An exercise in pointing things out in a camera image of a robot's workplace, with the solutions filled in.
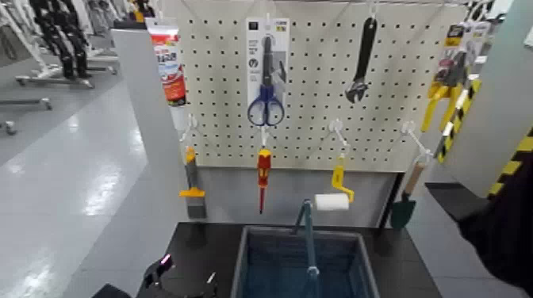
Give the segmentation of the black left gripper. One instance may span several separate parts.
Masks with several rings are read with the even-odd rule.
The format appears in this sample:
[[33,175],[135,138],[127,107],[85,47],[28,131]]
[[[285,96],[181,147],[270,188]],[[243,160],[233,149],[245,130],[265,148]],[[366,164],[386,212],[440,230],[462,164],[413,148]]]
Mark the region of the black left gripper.
[[165,254],[160,260],[151,264],[143,278],[143,286],[145,288],[157,287],[151,290],[153,297],[158,298],[217,298],[217,273],[211,272],[209,275],[206,286],[206,291],[190,293],[190,294],[177,294],[166,290],[162,285],[162,276],[173,268],[173,258],[171,254]]

